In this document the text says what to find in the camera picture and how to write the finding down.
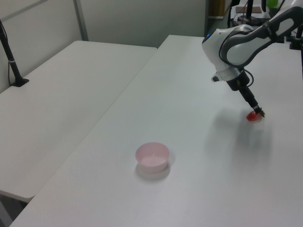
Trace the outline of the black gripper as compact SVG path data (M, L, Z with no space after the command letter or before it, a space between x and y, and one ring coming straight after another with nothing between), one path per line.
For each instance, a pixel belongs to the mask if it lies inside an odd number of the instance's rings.
M256 101L253 93L248 87L250 79L247 73L243 70L240 72L239 76L227 81L227 84L232 91L239 91L244 98L244 100L251 106L254 112L260 113L260 107Z

